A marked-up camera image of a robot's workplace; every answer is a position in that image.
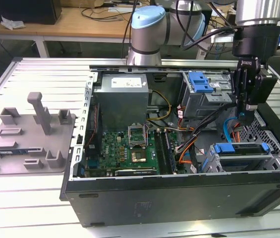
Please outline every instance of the robotic arm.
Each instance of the robotic arm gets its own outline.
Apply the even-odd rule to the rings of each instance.
[[[218,5],[235,0],[205,0]],[[231,74],[232,93],[237,102],[236,116],[251,124],[258,103],[266,102],[277,77],[269,74],[267,60],[276,54],[280,43],[280,0],[237,1],[232,54],[239,58]],[[128,65],[161,65],[161,45],[190,45],[205,29],[205,17],[198,1],[178,0],[168,13],[159,6],[143,7],[132,17],[132,46]]]

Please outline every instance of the floor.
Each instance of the floor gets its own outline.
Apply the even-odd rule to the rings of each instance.
[[[4,40],[2,44],[14,57],[39,57],[34,42]],[[76,42],[48,42],[48,49],[53,58],[120,58],[121,54],[121,44],[118,43],[82,43],[83,52],[79,53],[79,45]],[[161,48],[161,55],[164,59],[195,59],[196,54],[197,49],[181,51],[177,46],[163,46]],[[216,56],[208,55],[207,59],[215,60]],[[220,56],[220,60],[233,59],[236,58],[232,56],[231,52]],[[10,61],[9,55],[0,47],[0,76]],[[280,74],[280,57],[270,59],[270,65]]]

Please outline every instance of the motherboard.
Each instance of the motherboard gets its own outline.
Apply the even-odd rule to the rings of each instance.
[[[101,153],[89,158],[86,177],[160,175],[176,171],[174,153],[178,146],[175,132],[103,132]]]

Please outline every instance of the table leg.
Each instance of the table leg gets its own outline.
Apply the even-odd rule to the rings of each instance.
[[[35,40],[37,49],[40,53],[41,58],[49,58],[50,54],[46,46],[46,41],[43,40]]]

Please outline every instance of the aluminum extrusion table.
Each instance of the aluminum extrusion table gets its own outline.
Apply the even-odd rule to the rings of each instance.
[[[236,61],[208,61],[235,67]],[[204,60],[164,60],[164,65],[198,65]],[[85,75],[90,64],[124,65],[120,59],[23,59],[12,62],[0,78],[0,112],[16,107],[20,114],[32,114],[26,103],[30,91],[43,93],[43,105],[50,113],[69,108],[79,116],[84,97]],[[268,100],[280,118],[280,79]],[[62,174],[49,176],[0,177],[0,238],[161,238],[280,237],[280,206],[264,217],[204,220],[178,223],[82,228],[69,202],[59,200]]]

